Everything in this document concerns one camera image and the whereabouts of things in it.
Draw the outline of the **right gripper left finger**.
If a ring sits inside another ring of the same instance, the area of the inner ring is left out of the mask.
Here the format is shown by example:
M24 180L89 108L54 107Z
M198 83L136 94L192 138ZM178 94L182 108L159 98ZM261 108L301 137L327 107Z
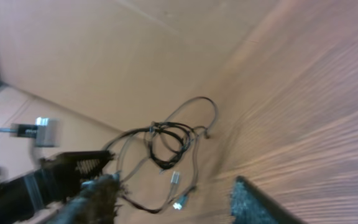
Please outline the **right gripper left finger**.
M120 174L105 174L89 181L48 224L113 224L117 217Z

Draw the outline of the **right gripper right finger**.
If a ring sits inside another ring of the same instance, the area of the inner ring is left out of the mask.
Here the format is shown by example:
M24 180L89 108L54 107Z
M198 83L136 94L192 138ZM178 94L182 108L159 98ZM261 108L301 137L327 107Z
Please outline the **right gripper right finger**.
M231 199L234 224L304 224L244 176L234 180Z

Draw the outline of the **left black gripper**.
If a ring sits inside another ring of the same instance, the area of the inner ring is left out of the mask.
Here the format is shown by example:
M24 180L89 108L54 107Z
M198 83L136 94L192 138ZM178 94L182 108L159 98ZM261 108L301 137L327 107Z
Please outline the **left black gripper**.
M28 220L51 203L66 202L82 180L99 177L114 157L109 151L63 152L42 160L37 170L0 182L0 223Z

